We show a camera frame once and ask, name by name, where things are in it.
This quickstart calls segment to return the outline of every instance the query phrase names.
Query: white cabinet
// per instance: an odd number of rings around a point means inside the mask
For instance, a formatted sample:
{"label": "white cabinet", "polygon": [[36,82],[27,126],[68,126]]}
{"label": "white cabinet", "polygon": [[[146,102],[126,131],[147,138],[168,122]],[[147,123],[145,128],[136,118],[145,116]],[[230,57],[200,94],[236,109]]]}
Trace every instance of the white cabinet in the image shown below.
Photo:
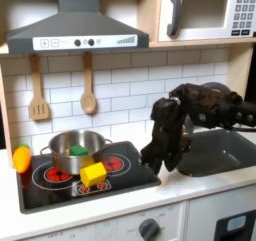
{"label": "white cabinet", "polygon": [[[184,241],[213,241],[218,220],[255,209],[255,185],[193,199],[189,205]],[[256,240],[255,227],[251,240]]]}
{"label": "white cabinet", "polygon": [[183,241],[186,205],[187,202],[176,203],[24,240],[143,241],[139,227],[145,220],[153,219],[160,228],[155,241]]}

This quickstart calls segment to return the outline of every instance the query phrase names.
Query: range hood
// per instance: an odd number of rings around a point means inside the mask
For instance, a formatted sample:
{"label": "range hood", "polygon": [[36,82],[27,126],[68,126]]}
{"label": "range hood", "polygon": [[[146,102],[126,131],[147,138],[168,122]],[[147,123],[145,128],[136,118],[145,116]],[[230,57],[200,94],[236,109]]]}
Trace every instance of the range hood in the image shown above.
{"label": "range hood", "polygon": [[149,35],[100,13],[99,0],[58,0],[59,12],[7,34],[10,54],[147,48]]}

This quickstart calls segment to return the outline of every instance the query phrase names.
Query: orange toy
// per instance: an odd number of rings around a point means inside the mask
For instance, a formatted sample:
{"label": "orange toy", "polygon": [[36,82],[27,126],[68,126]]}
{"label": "orange toy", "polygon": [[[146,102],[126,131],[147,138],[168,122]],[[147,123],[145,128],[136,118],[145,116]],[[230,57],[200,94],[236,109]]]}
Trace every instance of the orange toy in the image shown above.
{"label": "orange toy", "polygon": [[21,145],[13,153],[13,165],[18,173],[28,170],[32,160],[32,153],[29,146]]}

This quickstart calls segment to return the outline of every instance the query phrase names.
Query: oven knob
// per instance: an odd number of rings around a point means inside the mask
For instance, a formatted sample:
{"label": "oven knob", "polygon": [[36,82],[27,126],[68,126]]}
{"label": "oven knob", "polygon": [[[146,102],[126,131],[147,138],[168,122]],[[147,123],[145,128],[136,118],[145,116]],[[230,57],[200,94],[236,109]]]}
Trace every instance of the oven knob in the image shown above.
{"label": "oven knob", "polygon": [[89,39],[88,44],[89,44],[90,46],[93,46],[93,45],[94,45],[94,40],[93,40],[93,39]]}
{"label": "oven knob", "polygon": [[81,41],[79,39],[75,40],[74,43],[75,43],[76,46],[80,46],[81,45]]}
{"label": "oven knob", "polygon": [[150,241],[159,231],[160,227],[154,219],[147,219],[139,226],[139,232],[145,241]]}

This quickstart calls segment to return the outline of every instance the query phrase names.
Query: black stovetop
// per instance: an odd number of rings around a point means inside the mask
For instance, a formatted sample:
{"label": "black stovetop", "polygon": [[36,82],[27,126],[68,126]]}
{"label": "black stovetop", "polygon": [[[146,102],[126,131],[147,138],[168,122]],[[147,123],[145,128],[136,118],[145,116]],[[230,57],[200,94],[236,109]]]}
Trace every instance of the black stovetop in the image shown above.
{"label": "black stovetop", "polygon": [[30,169],[17,174],[20,210],[33,213],[160,185],[157,176],[139,164],[139,157],[130,142],[114,143],[104,152],[106,181],[87,189],[79,175],[62,174],[49,157],[33,156]]}

